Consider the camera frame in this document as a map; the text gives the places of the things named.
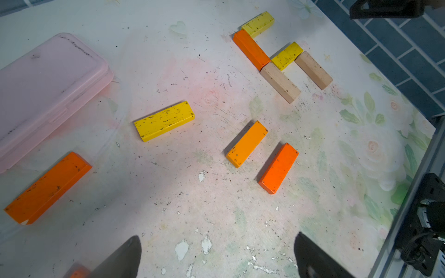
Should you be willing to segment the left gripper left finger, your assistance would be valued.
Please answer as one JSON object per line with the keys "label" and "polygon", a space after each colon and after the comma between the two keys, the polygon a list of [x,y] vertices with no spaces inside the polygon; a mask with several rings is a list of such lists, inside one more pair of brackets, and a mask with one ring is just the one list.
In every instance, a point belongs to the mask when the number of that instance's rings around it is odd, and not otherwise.
{"label": "left gripper left finger", "polygon": [[141,254],[140,238],[134,235],[88,274],[87,278],[136,278]]}

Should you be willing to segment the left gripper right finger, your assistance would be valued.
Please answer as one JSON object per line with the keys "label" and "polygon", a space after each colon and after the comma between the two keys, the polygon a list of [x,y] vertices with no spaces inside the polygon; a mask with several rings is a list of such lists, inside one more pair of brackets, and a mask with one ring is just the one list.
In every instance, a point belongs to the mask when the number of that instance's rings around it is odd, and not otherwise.
{"label": "left gripper right finger", "polygon": [[296,236],[294,253],[301,278],[353,278],[346,269],[302,232]]}

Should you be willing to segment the orange block low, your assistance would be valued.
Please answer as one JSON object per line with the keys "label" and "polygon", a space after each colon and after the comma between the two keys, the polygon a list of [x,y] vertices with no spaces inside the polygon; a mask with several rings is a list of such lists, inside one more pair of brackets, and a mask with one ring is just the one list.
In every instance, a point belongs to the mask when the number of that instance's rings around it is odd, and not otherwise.
{"label": "orange block low", "polygon": [[288,172],[294,165],[299,152],[285,143],[266,169],[258,184],[269,194],[276,194]]}

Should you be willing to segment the light orange block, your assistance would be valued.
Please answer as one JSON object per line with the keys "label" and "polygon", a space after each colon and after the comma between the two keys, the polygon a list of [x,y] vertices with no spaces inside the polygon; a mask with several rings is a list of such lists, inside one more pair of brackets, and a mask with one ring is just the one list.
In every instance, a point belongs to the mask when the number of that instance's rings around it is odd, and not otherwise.
{"label": "light orange block", "polygon": [[267,133],[264,125],[256,121],[228,151],[226,158],[235,168],[241,167]]}

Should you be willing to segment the yellow block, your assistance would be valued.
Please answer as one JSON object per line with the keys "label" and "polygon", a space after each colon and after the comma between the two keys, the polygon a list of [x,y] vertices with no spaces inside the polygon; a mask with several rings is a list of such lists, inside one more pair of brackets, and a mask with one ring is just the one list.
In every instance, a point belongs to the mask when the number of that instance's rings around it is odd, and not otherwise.
{"label": "yellow block", "polygon": [[134,123],[143,142],[150,141],[195,119],[187,101],[176,104]]}
{"label": "yellow block", "polygon": [[295,61],[300,54],[304,52],[303,48],[296,42],[292,42],[283,51],[277,54],[271,61],[279,70],[283,71],[287,66]]}
{"label": "yellow block", "polygon": [[275,23],[275,19],[269,12],[264,12],[249,22],[245,23],[241,29],[245,30],[252,38],[256,38]]}

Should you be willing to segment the wooden block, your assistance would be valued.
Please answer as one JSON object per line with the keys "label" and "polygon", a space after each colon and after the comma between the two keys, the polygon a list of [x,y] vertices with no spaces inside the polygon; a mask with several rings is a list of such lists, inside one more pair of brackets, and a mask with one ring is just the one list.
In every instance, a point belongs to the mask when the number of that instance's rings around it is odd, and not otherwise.
{"label": "wooden block", "polygon": [[260,74],[289,103],[293,103],[301,90],[273,63],[264,66]]}

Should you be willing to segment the wooden block low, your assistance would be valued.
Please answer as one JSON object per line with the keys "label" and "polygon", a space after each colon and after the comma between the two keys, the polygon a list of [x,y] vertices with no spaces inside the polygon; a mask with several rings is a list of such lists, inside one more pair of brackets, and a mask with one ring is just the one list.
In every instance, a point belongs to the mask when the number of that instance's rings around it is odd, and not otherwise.
{"label": "wooden block low", "polygon": [[310,77],[320,90],[326,89],[333,81],[332,77],[308,53],[302,52],[296,59],[297,65]]}

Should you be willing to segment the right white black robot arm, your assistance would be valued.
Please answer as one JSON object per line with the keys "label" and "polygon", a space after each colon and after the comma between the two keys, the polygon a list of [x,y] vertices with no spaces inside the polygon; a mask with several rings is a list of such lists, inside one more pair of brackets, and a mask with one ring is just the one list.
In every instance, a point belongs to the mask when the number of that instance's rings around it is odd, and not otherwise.
{"label": "right white black robot arm", "polygon": [[438,9],[444,0],[360,0],[350,7],[350,19],[413,19],[425,8]]}

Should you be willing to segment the pink pencil case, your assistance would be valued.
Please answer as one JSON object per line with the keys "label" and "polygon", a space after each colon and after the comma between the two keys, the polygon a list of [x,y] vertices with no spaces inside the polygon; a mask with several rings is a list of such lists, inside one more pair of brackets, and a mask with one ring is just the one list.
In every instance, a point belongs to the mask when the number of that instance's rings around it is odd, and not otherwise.
{"label": "pink pencil case", "polygon": [[59,33],[1,70],[1,172],[46,139],[113,80],[109,64]]}

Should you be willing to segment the aluminium front rail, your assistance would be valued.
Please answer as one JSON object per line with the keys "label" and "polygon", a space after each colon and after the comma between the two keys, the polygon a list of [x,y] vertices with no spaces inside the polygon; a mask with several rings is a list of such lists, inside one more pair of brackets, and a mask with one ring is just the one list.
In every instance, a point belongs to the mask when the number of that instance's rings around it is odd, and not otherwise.
{"label": "aluminium front rail", "polygon": [[396,213],[371,278],[445,275],[445,117],[436,117],[432,141]]}

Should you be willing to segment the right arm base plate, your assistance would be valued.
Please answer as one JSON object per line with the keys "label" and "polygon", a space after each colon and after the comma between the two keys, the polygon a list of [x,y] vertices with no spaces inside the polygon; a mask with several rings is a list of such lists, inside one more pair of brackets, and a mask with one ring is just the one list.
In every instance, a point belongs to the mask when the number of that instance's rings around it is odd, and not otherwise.
{"label": "right arm base plate", "polygon": [[445,183],[425,174],[396,238],[401,259],[431,276],[439,252],[445,249]]}

